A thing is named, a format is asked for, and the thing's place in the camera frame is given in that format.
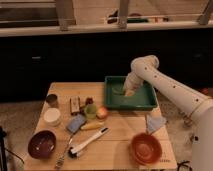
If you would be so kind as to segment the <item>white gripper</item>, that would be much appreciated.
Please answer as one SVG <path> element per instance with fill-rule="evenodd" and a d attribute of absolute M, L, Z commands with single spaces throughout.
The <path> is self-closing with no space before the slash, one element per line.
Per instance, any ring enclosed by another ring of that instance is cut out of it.
<path fill-rule="evenodd" d="M 134 73 L 129 73 L 124 82 L 124 94 L 132 96 L 143 85 L 143 80 Z"/>

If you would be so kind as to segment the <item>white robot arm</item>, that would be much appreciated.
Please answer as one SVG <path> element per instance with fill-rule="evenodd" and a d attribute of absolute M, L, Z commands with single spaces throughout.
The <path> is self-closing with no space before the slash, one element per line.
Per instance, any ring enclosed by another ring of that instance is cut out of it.
<path fill-rule="evenodd" d="M 124 82 L 125 94 L 133 95 L 147 81 L 181 109 L 196 125 L 193 171 L 213 171 L 213 98 L 166 76 L 158 67 L 155 55 L 135 58 Z"/>

